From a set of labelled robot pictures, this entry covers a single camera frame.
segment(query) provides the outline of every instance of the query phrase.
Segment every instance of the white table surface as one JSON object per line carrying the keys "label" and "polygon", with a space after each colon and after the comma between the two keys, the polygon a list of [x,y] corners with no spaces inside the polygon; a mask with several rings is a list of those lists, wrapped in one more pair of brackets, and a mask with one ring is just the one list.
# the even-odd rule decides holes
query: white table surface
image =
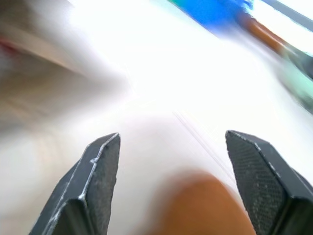
{"label": "white table surface", "polygon": [[[267,48],[243,32],[218,38],[165,0],[73,3],[72,23],[110,71],[89,86],[64,80],[86,87],[88,101],[9,109],[26,127],[0,143],[1,234],[27,234],[85,146],[111,132],[122,145],[109,235],[140,230],[158,188],[182,170],[206,170],[236,190],[227,129],[271,142],[313,183],[313,117],[280,85],[279,59]],[[50,115],[52,107],[67,111]]]}

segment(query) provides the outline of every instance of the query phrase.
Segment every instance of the brown object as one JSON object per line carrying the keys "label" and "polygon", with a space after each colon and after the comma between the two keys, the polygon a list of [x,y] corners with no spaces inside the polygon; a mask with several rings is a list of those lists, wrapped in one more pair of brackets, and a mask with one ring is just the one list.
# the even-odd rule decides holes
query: brown object
{"label": "brown object", "polygon": [[170,197],[149,235],[255,235],[244,209],[211,175],[193,176]]}
{"label": "brown object", "polygon": [[248,30],[248,32],[254,37],[266,44],[276,53],[280,54],[282,52],[282,49],[286,44],[285,40],[278,37],[250,15],[243,15],[240,21],[242,25]]}

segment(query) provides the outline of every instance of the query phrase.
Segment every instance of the textured gripper pad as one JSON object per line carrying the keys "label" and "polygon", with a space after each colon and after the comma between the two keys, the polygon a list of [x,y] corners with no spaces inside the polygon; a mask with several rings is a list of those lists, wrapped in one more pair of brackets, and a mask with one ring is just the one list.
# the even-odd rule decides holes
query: textured gripper pad
{"label": "textured gripper pad", "polygon": [[254,142],[228,132],[226,143],[238,190],[253,227],[257,235],[269,235],[286,203],[286,192]]}

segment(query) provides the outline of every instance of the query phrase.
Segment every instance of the blurry gray object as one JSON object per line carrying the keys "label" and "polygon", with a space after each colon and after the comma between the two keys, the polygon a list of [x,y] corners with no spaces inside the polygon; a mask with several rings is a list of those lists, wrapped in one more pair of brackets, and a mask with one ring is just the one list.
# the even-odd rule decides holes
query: blurry gray object
{"label": "blurry gray object", "polygon": [[0,79],[5,77],[13,69],[14,61],[5,52],[3,48],[0,47]]}
{"label": "blurry gray object", "polygon": [[83,33],[70,23],[67,0],[0,2],[0,36],[17,48],[84,75],[100,70]]}

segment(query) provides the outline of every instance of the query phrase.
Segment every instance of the green object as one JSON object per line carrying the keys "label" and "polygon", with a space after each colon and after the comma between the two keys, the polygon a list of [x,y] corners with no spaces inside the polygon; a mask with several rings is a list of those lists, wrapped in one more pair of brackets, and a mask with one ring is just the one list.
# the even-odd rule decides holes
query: green object
{"label": "green object", "polygon": [[289,46],[283,52],[282,82],[295,98],[313,114],[313,57]]}

